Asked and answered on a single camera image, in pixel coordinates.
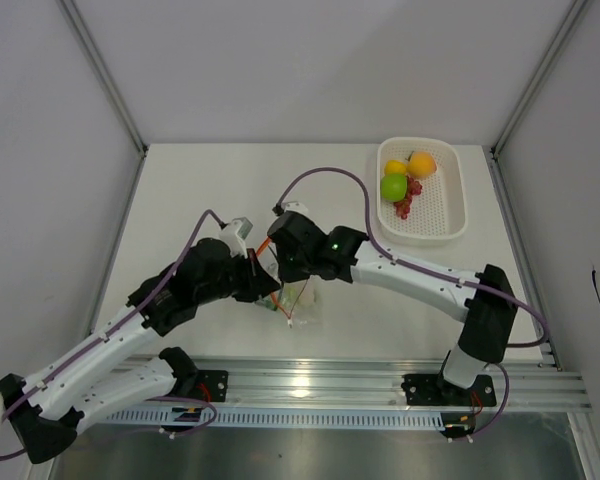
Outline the white cauliflower with green leaves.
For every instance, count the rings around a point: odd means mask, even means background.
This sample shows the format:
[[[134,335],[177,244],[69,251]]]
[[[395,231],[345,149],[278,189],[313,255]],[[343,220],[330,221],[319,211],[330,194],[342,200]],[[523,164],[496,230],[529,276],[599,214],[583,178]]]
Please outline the white cauliflower with green leaves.
[[[298,308],[309,308],[317,302],[316,289],[309,282],[286,284],[278,296],[278,302],[287,312]]]

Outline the clear orange-zipper zip bag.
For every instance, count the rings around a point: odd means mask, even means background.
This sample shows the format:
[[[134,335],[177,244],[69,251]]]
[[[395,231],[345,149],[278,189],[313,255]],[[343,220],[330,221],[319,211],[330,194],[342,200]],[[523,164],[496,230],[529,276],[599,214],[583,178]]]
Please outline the clear orange-zipper zip bag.
[[[289,328],[320,322],[321,303],[317,281],[307,279],[285,282],[279,277],[279,263],[273,242],[266,238],[256,251],[257,258],[279,284],[279,289],[256,301],[267,310],[283,315]]]

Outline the red grape bunch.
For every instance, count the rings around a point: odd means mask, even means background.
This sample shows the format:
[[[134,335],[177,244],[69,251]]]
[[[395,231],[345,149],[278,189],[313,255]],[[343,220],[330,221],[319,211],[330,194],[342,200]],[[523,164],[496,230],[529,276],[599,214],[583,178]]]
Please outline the red grape bunch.
[[[402,200],[394,203],[395,214],[398,218],[406,220],[411,211],[413,200],[422,193],[422,184],[419,180],[407,177],[406,195]]]

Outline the green apple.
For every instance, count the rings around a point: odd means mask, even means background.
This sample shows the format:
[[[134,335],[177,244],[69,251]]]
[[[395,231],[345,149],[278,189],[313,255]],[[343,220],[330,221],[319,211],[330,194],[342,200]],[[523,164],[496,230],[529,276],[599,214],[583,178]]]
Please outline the green apple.
[[[402,201],[408,191],[407,176],[400,173],[386,174],[380,180],[380,197],[388,202]]]

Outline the yellow lemon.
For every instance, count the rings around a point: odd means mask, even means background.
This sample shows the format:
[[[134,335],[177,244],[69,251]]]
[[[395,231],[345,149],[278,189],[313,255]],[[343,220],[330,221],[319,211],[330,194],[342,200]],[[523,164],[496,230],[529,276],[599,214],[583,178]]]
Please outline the yellow lemon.
[[[392,159],[386,162],[384,174],[406,176],[408,174],[408,166],[404,161]]]

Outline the orange fruit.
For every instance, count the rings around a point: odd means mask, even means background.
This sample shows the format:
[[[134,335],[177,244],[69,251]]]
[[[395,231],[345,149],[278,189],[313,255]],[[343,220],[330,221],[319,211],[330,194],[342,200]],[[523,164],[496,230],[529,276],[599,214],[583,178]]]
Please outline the orange fruit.
[[[408,174],[416,179],[425,179],[437,171],[434,157],[426,151],[413,152],[407,163]]]

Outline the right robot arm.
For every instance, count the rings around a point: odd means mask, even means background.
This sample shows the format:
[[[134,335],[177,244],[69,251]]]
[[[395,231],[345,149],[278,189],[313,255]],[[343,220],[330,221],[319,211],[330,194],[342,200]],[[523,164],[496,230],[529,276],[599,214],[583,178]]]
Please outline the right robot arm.
[[[467,277],[444,268],[380,252],[371,237],[337,226],[323,232],[303,214],[287,211],[269,227],[278,274],[285,283],[318,276],[383,288],[421,301],[462,323],[456,345],[438,374],[406,376],[410,405],[471,406],[474,399],[492,406],[486,396],[484,368],[503,360],[517,306],[506,273],[487,265]]]

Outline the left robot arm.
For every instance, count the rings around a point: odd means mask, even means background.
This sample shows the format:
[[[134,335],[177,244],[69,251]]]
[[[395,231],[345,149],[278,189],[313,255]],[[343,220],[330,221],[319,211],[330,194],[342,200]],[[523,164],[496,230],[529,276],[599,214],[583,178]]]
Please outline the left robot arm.
[[[254,303],[279,289],[256,252],[233,254],[218,239],[204,238],[159,275],[145,280],[102,329],[47,368],[0,380],[5,416],[34,464],[68,449],[102,417],[157,397],[203,399],[201,375],[179,347],[163,350],[120,382],[105,381],[140,347],[193,319],[206,304],[232,298]]]

